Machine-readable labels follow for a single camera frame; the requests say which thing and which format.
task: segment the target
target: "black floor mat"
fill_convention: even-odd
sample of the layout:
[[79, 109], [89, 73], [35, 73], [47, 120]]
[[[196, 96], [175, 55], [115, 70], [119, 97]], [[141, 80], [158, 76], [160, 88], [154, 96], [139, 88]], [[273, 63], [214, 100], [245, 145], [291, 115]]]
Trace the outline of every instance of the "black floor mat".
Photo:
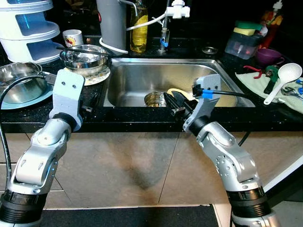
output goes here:
[[42, 227], [218, 227], [213, 206], [45, 210]]

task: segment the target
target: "metal bowl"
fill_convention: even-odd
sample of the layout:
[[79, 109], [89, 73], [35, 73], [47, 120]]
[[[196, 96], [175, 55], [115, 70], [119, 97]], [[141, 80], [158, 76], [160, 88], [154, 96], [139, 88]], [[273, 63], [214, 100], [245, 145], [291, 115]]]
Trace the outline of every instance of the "metal bowl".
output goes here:
[[[107, 53], [106, 50], [102, 47], [89, 44], [73, 46], [71, 48], [77, 50]], [[103, 66], [107, 62], [106, 56], [73, 51], [62, 51], [60, 53], [60, 59], [64, 61], [65, 66], [70, 69], [89, 69]]]
[[144, 97], [144, 102], [148, 107], [166, 107], [166, 102], [164, 99], [163, 92], [154, 91], [148, 93]]
[[[13, 63], [0, 68], [0, 92], [17, 79], [41, 75], [42, 67], [38, 64]], [[29, 102], [40, 97], [46, 90], [47, 83], [44, 79], [27, 79], [12, 87], [5, 95], [3, 101], [10, 104]]]

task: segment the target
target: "white ladle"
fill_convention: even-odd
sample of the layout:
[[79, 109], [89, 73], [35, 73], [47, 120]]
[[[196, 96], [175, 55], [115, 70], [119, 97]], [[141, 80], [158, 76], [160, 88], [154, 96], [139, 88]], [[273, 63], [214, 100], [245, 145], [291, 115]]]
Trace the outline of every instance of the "white ladle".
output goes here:
[[278, 92], [281, 90], [284, 84], [292, 82], [298, 79], [302, 75], [302, 68], [296, 63], [289, 63], [282, 66], [278, 71], [278, 76], [280, 78], [280, 83], [275, 87], [275, 89], [270, 92], [268, 97], [264, 100], [264, 104], [270, 104]]

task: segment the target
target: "stainless steel sink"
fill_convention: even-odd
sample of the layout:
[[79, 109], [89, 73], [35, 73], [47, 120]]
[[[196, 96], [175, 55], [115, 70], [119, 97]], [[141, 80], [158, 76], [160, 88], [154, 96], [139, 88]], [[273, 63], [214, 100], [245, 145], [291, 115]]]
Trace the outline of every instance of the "stainless steel sink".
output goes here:
[[[222, 90], [242, 92], [214, 60], [112, 59], [104, 106], [144, 106], [146, 94], [166, 92], [170, 88], [192, 94], [191, 86], [196, 78], [215, 73], [222, 77]], [[222, 96], [217, 106], [254, 105], [244, 98]]]

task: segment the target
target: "black granite countertop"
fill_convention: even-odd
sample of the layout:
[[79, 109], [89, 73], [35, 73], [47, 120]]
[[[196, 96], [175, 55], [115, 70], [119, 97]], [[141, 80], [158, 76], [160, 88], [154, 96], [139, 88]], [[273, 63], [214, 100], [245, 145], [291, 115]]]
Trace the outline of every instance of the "black granite countertop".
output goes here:
[[[127, 58], [172, 58], [172, 59], [214, 59], [238, 87], [253, 96], [256, 107], [216, 107], [211, 119], [218, 121], [228, 131], [302, 131], [303, 115], [284, 104], [263, 105], [264, 99], [249, 91], [235, 76], [245, 73], [243, 66], [254, 65], [254, 60], [243, 60], [222, 51], [216, 55], [202, 53], [198, 39], [172, 39], [172, 47], [167, 53], [159, 54], [157, 39], [151, 41], [144, 54], [130, 53]], [[59, 60], [43, 65], [44, 71], [56, 73], [64, 65]], [[16, 110], [2, 111], [5, 132], [33, 133], [43, 127], [52, 109], [52, 99]], [[84, 123], [78, 132], [115, 131], [182, 131], [181, 125], [170, 115], [165, 107], [102, 107], [96, 105], [92, 113], [82, 112]]]

